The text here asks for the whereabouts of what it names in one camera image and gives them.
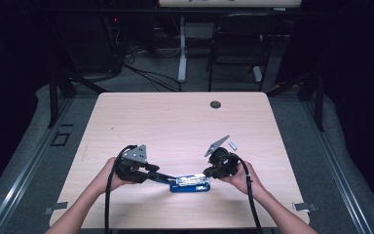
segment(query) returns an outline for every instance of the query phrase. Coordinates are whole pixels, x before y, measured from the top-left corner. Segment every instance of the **forearm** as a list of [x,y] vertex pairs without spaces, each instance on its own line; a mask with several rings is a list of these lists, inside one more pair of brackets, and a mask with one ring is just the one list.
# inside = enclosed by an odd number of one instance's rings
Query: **forearm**
[[99,193],[88,186],[77,201],[54,223],[48,233],[78,233]]
[[283,234],[305,234],[317,233],[305,221],[284,207],[269,191],[264,188],[256,189],[255,200],[269,213],[280,233]]

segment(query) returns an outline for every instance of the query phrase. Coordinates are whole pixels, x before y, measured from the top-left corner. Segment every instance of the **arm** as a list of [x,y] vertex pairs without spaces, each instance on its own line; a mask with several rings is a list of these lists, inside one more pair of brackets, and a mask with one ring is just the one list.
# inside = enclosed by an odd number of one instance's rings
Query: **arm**
[[[284,207],[260,182],[259,177],[254,171],[250,163],[247,163],[250,173],[251,192],[253,198],[269,213],[273,221],[283,234],[305,234],[317,233],[311,226],[296,216],[294,213]],[[220,178],[220,180],[231,183],[239,191],[247,194],[247,186],[245,181],[245,172],[242,164],[238,164],[238,172],[233,176]]]
[[[110,158],[93,181],[87,186],[77,201],[66,211],[46,233],[78,233],[88,211],[96,199],[105,192],[107,179],[111,173],[115,158]],[[114,174],[111,191],[131,182],[120,180]]]

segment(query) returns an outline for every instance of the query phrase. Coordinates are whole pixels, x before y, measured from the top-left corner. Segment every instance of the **chair backrest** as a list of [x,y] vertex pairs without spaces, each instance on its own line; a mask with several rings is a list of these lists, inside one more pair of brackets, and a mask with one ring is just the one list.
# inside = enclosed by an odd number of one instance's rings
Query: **chair backrest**
[[230,36],[277,36],[281,19],[272,14],[231,14],[220,18],[213,28],[213,38]]

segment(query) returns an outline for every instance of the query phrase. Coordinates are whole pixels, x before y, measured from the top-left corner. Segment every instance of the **person's left arm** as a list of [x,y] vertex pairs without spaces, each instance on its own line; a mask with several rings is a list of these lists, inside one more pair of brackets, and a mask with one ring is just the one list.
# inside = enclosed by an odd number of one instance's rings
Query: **person's left arm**
[[[88,211],[95,203],[96,199],[105,192],[108,176],[114,165],[115,158],[110,158],[102,170],[96,175],[93,181],[87,186],[77,201],[54,223],[46,232],[48,233],[78,233],[84,222]],[[117,175],[113,175],[111,181],[111,191],[119,186],[130,184],[131,182],[120,180]]]

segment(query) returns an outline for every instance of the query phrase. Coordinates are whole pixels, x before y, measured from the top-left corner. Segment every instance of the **table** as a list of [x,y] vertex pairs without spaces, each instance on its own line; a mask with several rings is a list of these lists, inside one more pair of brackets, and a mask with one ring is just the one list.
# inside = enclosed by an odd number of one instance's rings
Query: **table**
[[[160,0],[164,8],[298,8],[302,0]],[[185,21],[180,18],[180,64],[178,82],[186,81],[187,56],[185,43]],[[255,67],[253,74],[256,80],[261,79],[260,68]]]
[[[212,108],[212,101],[219,108]],[[99,96],[58,202],[70,207],[108,158],[129,144],[145,144],[159,173],[187,176],[210,166],[209,146],[221,146],[253,164],[278,200],[304,221],[303,203],[275,117],[263,93],[105,93]],[[217,179],[203,193],[170,193],[168,185],[146,180],[111,193],[110,227],[117,229],[193,229],[255,227],[247,196]],[[83,228],[103,228],[104,196],[91,208]],[[274,227],[258,204],[261,225]],[[55,210],[50,225],[66,211]]]

